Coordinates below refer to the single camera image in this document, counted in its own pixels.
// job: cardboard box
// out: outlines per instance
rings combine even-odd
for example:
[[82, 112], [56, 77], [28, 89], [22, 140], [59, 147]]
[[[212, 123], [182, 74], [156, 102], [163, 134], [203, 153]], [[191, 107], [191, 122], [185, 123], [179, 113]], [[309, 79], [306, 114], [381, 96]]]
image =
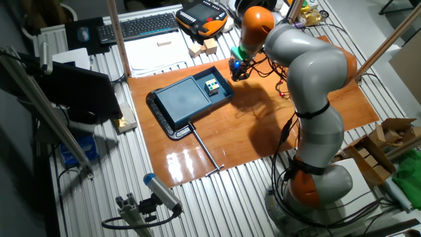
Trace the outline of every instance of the cardboard box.
[[365, 157], [364, 160], [366, 160], [367, 164], [369, 164], [371, 167], [378, 165], [377, 160], [372, 155]]
[[399, 147], [400, 144], [387, 142], [385, 131], [392, 130], [399, 135], [399, 133], [405, 132], [411, 128], [411, 122], [415, 120], [415, 118], [387, 118], [382, 122], [382, 125], [376, 124], [376, 129], [370, 133], [369, 137], [384, 153], [387, 153], [396, 147]]
[[365, 148], [358, 149], [357, 151], [364, 158], [366, 158], [366, 157], [368, 157], [370, 155], [370, 152], [368, 152], [367, 149], [365, 149]]
[[381, 179], [386, 180], [391, 175], [390, 172], [385, 170], [381, 165], [377, 165], [374, 167], [376, 173], [380, 176]]
[[403, 135], [402, 142], [406, 143], [411, 141], [414, 138], [421, 136], [421, 127], [412, 127], [409, 128]]
[[384, 138], [388, 143], [397, 143], [399, 140], [402, 140], [402, 137], [394, 130], [388, 128], [384, 131]]
[[[356, 147], [359, 148], [360, 151], [364, 148], [370, 155], [367, 158], [364, 158]], [[355, 160], [361, 174], [370, 187], [383, 184], [391, 173], [396, 172], [395, 166], [387, 159], [385, 153], [368, 136], [363, 136], [360, 139], [355, 140], [343, 150], [343, 153]], [[383, 168], [389, 175], [386, 175], [381, 168], [375, 169], [375, 167]]]

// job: metal table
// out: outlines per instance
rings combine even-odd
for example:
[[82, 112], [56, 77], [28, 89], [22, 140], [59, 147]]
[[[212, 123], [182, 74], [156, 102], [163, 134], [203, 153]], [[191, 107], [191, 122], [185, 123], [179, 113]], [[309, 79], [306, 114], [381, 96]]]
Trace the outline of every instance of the metal table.
[[[131, 20], [151, 14], [175, 13], [180, 7], [181, 5], [176, 5], [122, 14], [120, 20]], [[325, 0], [320, 0], [319, 10], [321, 9], [326, 9], [330, 13], [326, 23], [343, 28], [342, 23]], [[105, 24], [111, 23], [109, 17], [103, 20]], [[308, 34], [314, 37], [327, 35], [333, 44], [353, 53], [357, 57], [359, 66], [365, 62], [366, 55], [362, 55], [352, 39], [341, 30], [327, 26], [309, 29], [306, 30]], [[43, 41], [49, 43], [52, 54], [67, 51], [65, 34], [63, 25], [42, 29], [41, 34], [34, 37], [36, 55]], [[179, 34], [183, 35], [185, 41], [185, 44], [180, 47], [185, 47], [187, 54], [187, 47], [193, 42], [182, 31], [179, 31]], [[189, 58], [186, 63], [162, 72], [226, 59], [230, 57], [230, 48], [238, 45], [239, 36], [240, 30], [234, 28], [217, 37], [216, 54], [209, 56], [202, 54], [196, 59]], [[116, 45], [111, 47], [109, 53], [94, 55], [90, 59], [92, 70], [108, 74], [110, 80], [116, 80], [123, 74]], [[364, 76], [360, 87], [381, 120], [389, 117], [405, 117], [403, 110], [381, 80]], [[134, 109], [127, 83], [117, 83], [114, 88], [119, 101], [127, 101]], [[346, 132], [342, 148], [373, 129], [374, 124], [368, 124]], [[135, 130], [118, 135], [112, 122], [108, 120], [96, 127], [94, 136], [100, 157], [93, 161], [95, 175], [93, 180], [80, 177], [77, 172], [69, 172], [64, 174], [57, 183], [57, 176], [64, 168], [58, 158], [58, 152], [50, 158], [61, 236], [136, 236], [131, 230], [104, 229], [101, 227], [101, 221], [118, 216], [115, 197], [125, 196], [128, 192], [132, 192], [139, 201], [151, 195], [148, 187], [143, 183], [143, 176], [153, 170], [142, 130], [138, 126]], [[286, 158], [293, 154], [294, 151], [291, 150], [282, 153], [282, 157]], [[281, 235], [264, 208], [264, 195], [267, 187], [270, 186], [270, 164], [270, 159], [266, 157], [222, 171], [210, 178], [200, 178], [172, 188], [183, 203], [184, 214], [169, 224], [152, 228], [155, 236]], [[282, 171], [283, 168], [278, 165], [278, 170]], [[59, 186], [62, 197], [58, 194]], [[159, 207], [157, 211], [159, 220], [169, 218], [169, 214], [164, 207]]]

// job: metal handle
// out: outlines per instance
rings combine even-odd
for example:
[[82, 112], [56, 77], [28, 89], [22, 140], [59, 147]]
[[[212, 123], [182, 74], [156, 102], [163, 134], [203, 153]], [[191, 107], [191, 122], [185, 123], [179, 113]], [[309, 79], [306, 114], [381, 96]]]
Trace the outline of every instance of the metal handle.
[[208, 158], [212, 162], [213, 166], [215, 167], [215, 169], [213, 171], [210, 171], [209, 173], [206, 174], [206, 177], [208, 177], [209, 175], [213, 174], [214, 172], [219, 171], [220, 169], [224, 168], [225, 165], [218, 166], [218, 164], [216, 163], [216, 161], [213, 159], [213, 156], [209, 152], [209, 150], [206, 147], [205, 143], [203, 143], [203, 140], [200, 138], [199, 134], [196, 132], [196, 128], [192, 125], [192, 123], [189, 122], [189, 126], [190, 126], [191, 131], [195, 135], [197, 141], [200, 143], [200, 146], [203, 148], [203, 150], [205, 151], [206, 155], [208, 156]]

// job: metal rod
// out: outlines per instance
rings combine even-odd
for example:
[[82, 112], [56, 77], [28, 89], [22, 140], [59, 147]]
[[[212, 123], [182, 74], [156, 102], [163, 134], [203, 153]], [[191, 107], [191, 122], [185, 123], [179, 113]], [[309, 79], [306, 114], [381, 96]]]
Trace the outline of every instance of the metal rod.
[[382, 45], [370, 56], [369, 59], [358, 69], [354, 79], [356, 81], [395, 43], [397, 38], [409, 28], [409, 26], [421, 15], [421, 4], [418, 4], [411, 14], [396, 28], [396, 30], [382, 43]]
[[[7, 53], [19, 57], [13, 47], [7, 47]], [[79, 164], [81, 164], [88, 173], [91, 173], [91, 163], [89, 162], [89, 159], [67, 129], [64, 122], [54, 112], [51, 102], [47, 99], [47, 96], [45, 96], [34, 77], [27, 75], [22, 63], [15, 59], [7, 56], [0, 56], [0, 63], [5, 66], [19, 87], [22, 88], [25, 95], [28, 96], [43, 118], [48, 122], [48, 125], [54, 130], [61, 141], [66, 144], [66, 147]]]
[[294, 0], [292, 9], [289, 12], [288, 22], [293, 24], [300, 14], [301, 7], [303, 6], [304, 0]]
[[118, 20], [118, 13], [115, 0], [107, 0], [108, 10], [110, 11], [110, 18], [112, 23], [112, 29], [116, 36], [118, 51], [120, 52], [120, 58], [123, 63], [124, 74], [128, 78], [132, 75], [129, 66], [129, 60], [127, 59], [126, 48], [124, 47], [123, 33], [121, 32], [120, 21]]
[[205, 151], [206, 155], [208, 156], [208, 158], [212, 162], [212, 165], [215, 167], [215, 169], [213, 171], [210, 171], [209, 173], [206, 174], [206, 177], [209, 177], [211, 174], [220, 171], [220, 169], [224, 168], [225, 165], [218, 166], [218, 164], [216, 164], [216, 161], [213, 159], [213, 156], [209, 152], [208, 148], [205, 146], [205, 143], [203, 143], [202, 139], [200, 138], [200, 136], [196, 132], [196, 128], [190, 122], [189, 122], [189, 126], [190, 126], [190, 130], [195, 135], [197, 141], [200, 143], [200, 146], [203, 148], [203, 150]]
[[193, 134], [195, 135], [197, 141], [202, 146], [202, 148], [205, 151], [206, 155], [209, 157], [209, 159], [212, 162], [213, 166], [218, 169], [219, 168], [218, 164], [216, 164], [215, 160], [213, 159], [213, 156], [211, 155], [211, 153], [209, 152], [208, 148], [205, 146], [205, 144], [203, 143], [202, 139], [200, 138], [200, 136], [196, 132], [196, 129], [193, 129]]

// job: black cloth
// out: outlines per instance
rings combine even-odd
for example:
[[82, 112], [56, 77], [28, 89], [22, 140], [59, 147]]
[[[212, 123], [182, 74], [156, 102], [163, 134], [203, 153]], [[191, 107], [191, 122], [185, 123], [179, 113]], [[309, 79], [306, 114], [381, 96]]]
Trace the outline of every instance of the black cloth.
[[[99, 36], [97, 33], [97, 26], [104, 25], [102, 17], [78, 20], [65, 24], [66, 38], [68, 50], [80, 49], [85, 47], [88, 55], [96, 55], [98, 53], [108, 53], [110, 47], [108, 45], [99, 44]], [[87, 27], [89, 29], [89, 41], [80, 42], [78, 40], [78, 30], [81, 27]]]

